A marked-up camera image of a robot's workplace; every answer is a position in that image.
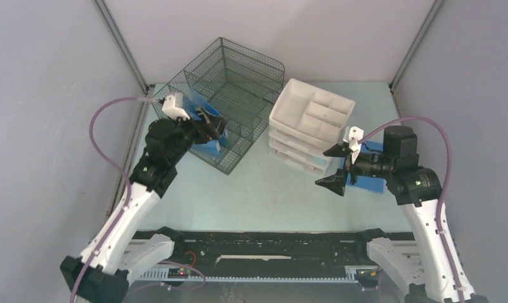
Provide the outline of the blue folder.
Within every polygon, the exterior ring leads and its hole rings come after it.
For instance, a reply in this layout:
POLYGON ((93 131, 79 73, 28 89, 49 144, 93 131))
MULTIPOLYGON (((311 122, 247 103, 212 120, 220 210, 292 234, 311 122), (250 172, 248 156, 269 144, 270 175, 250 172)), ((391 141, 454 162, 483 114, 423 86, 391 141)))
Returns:
POLYGON ((225 136, 220 139, 209 141, 200 145, 193 145, 191 148, 192 153, 201 153, 211 157, 219 157, 224 148, 228 146, 228 140, 225 136))
MULTIPOLYGON (((367 148, 370 148, 371 150, 377 150, 377 152, 379 153, 382 151, 382 143, 376 141, 366 141, 362 145, 359 155, 362 156, 365 155, 366 153, 371 153, 371 151, 369 151, 367 148)), ((383 194, 385 188, 385 180, 375 177, 358 176, 357 182, 355 184, 351 184, 350 176, 348 176, 346 185, 357 187, 376 194, 383 194)))
POLYGON ((183 105, 182 108, 187 112, 187 114, 193 118, 200 120, 201 116, 197 112, 197 108, 204 109, 206 112, 213 116, 222 117, 223 115, 217 111, 208 101, 207 99, 200 95, 198 92, 191 92, 191 97, 187 95, 183 96, 183 105))

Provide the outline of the green wire mesh basket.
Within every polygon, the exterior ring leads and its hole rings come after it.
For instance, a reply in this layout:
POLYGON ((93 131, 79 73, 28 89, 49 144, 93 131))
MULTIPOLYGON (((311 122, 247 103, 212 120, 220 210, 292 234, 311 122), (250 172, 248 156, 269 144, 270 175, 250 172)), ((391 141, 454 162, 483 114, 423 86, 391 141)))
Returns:
POLYGON ((192 153, 229 175, 269 124, 269 114, 284 87, 285 67, 279 60, 223 37, 217 38, 154 96, 181 92, 204 97, 227 123, 227 146, 218 156, 192 153))

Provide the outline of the white plastic drawer organizer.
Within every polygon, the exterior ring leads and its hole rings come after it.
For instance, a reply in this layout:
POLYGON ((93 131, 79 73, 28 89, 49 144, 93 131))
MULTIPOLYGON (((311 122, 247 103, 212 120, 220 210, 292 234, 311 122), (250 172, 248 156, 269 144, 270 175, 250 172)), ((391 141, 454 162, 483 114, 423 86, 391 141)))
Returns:
POLYGON ((269 153, 287 165, 324 175, 332 158, 323 155, 342 139, 356 102, 290 79, 269 115, 269 153))

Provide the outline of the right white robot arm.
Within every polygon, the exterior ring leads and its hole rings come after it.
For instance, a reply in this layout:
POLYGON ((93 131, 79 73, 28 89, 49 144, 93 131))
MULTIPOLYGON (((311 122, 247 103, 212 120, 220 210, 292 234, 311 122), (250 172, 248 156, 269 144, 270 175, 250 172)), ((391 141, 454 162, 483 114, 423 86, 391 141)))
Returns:
POLYGON ((487 302, 464 274, 440 203, 440 180, 433 170, 419 165, 412 128, 387 127, 381 151, 360 152, 362 138, 362 129, 348 128, 342 142, 324 151, 344 163, 315 184, 344 196, 346 185, 359 177, 384 179, 410 224, 422 265, 415 266, 396 252, 380 229, 361 233, 364 240, 354 245, 354 258, 362 264, 377 263, 402 291, 405 302, 487 302))

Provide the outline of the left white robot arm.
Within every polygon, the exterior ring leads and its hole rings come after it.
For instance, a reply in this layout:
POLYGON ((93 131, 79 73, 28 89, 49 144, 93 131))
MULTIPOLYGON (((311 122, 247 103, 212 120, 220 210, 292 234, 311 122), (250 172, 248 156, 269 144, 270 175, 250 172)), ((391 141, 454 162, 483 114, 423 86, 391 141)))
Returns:
POLYGON ((194 145, 218 141, 227 121, 215 109, 165 111, 150 124, 143 154, 127 179, 121 201, 97 236, 77 257, 66 256, 61 273, 71 291, 70 302, 122 302, 133 281, 163 259, 183 260, 185 245, 163 234, 137 251, 124 251, 142 219, 163 198, 177 176, 175 166, 194 145))

